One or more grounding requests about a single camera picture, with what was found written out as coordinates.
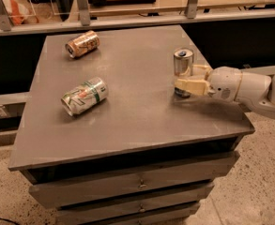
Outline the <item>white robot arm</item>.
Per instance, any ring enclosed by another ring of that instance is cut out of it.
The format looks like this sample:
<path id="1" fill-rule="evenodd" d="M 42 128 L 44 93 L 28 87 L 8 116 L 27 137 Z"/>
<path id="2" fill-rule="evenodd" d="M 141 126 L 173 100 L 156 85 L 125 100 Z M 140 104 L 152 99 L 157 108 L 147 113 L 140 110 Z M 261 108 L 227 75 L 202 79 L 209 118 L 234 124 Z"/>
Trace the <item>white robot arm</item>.
<path id="1" fill-rule="evenodd" d="M 194 65 L 191 73 L 175 79 L 175 88 L 196 96 L 242 104 L 254 113 L 275 119 L 275 75 Z"/>

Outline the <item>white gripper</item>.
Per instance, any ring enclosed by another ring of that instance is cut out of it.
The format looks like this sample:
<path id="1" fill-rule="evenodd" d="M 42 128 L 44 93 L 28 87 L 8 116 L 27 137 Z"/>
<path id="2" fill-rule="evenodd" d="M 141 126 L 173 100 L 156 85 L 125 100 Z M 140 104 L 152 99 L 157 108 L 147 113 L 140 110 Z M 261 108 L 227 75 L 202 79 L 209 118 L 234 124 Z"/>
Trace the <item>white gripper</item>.
<path id="1" fill-rule="evenodd" d="M 209 65 L 194 65 L 192 75 L 208 78 L 207 81 L 177 79 L 175 91 L 178 95 L 189 97 L 190 95 L 209 94 L 212 98 L 227 102 L 234 101 L 242 78 L 242 72 L 237 68 L 218 67 L 213 69 Z"/>

